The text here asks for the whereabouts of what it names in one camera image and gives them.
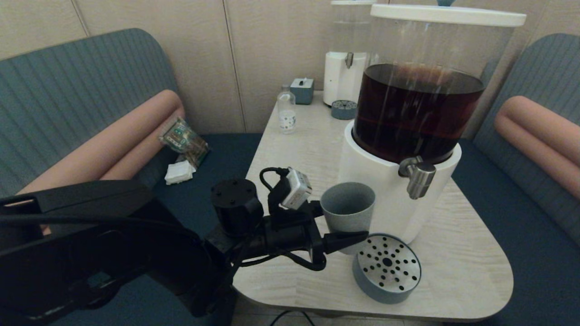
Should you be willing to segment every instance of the dark brown liquid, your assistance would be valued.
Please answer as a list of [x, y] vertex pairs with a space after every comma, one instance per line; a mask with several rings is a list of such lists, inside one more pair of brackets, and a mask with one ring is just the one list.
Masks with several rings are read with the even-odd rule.
[[365, 70], [353, 137], [384, 160], [445, 161], [483, 93], [475, 77], [378, 64]]

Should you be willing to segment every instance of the wooden table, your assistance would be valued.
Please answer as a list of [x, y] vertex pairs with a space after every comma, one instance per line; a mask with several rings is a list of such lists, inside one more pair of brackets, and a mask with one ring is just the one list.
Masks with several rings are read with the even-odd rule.
[[[310, 179], [311, 200], [336, 184], [343, 131], [348, 121], [334, 119], [316, 92], [309, 106], [297, 106], [297, 130], [283, 135], [274, 109], [247, 178], [258, 188], [267, 210], [267, 190], [259, 181], [268, 166], [291, 166]], [[275, 184], [277, 176], [267, 180]], [[374, 220], [371, 232], [389, 226]], [[324, 218], [317, 219], [327, 233]], [[477, 321], [500, 311], [509, 301], [513, 274], [506, 255], [453, 180], [410, 247], [422, 265], [421, 282], [406, 301], [384, 305], [368, 297], [356, 284], [352, 256], [327, 255], [323, 271], [310, 271], [286, 257], [241, 268], [234, 286], [259, 305], [325, 314], [415, 318], [438, 321]]]

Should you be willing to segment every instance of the beige wall panel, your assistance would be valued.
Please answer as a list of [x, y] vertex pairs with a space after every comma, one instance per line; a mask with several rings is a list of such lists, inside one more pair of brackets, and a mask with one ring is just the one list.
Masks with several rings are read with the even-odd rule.
[[550, 0], [530, 44], [554, 33], [580, 35], [579, 0]]
[[225, 3], [248, 132], [263, 132], [282, 84], [309, 77], [322, 89], [331, 36], [330, 1]]
[[[390, 3], [405, 3], [418, 5], [435, 5], [435, 0], [391, 0]], [[494, 102], [501, 85], [508, 76], [514, 62], [517, 60], [523, 49], [527, 46], [529, 39], [538, 26], [542, 12], [546, 6], [547, 1], [544, 0], [457, 0], [453, 6], [482, 8], [491, 10], [502, 10], [509, 12], [525, 13], [528, 15], [525, 25], [515, 29], [511, 41], [506, 47], [502, 60], [499, 62], [494, 77], [490, 80], [487, 89], [481, 95], [479, 105], [477, 106], [463, 136], [466, 138], [473, 138], [479, 127], [485, 119], [485, 115], [489, 112], [491, 104]]]
[[85, 36], [70, 0], [0, 1], [0, 59]]
[[173, 66], [188, 120], [198, 133], [243, 132], [222, 1], [76, 0], [91, 35], [138, 27]]

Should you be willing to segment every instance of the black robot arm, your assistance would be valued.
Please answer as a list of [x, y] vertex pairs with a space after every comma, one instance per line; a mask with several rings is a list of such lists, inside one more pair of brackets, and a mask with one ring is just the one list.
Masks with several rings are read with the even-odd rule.
[[[220, 225], [202, 240], [134, 181], [89, 182], [0, 200], [0, 324], [45, 325], [77, 309], [97, 309], [143, 274], [173, 292], [192, 315], [204, 316], [231, 291], [239, 267], [284, 255], [321, 270], [325, 253], [368, 234], [321, 237], [314, 222], [317, 202], [264, 217], [255, 186], [244, 179], [216, 185], [212, 203]], [[287, 223], [288, 214], [295, 223]], [[50, 225], [49, 235], [41, 224]], [[311, 261], [294, 250], [309, 251]], [[266, 257], [244, 262], [260, 256]]]

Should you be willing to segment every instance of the pink bolster pillow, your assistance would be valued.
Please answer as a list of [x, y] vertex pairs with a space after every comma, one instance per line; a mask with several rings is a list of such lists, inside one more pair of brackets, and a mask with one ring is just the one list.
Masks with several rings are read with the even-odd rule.
[[580, 199], [580, 126], [523, 97], [511, 97], [495, 129], [552, 179]]
[[80, 145], [19, 194], [106, 179], [129, 179], [157, 153], [160, 126], [183, 116], [179, 96], [163, 90]]

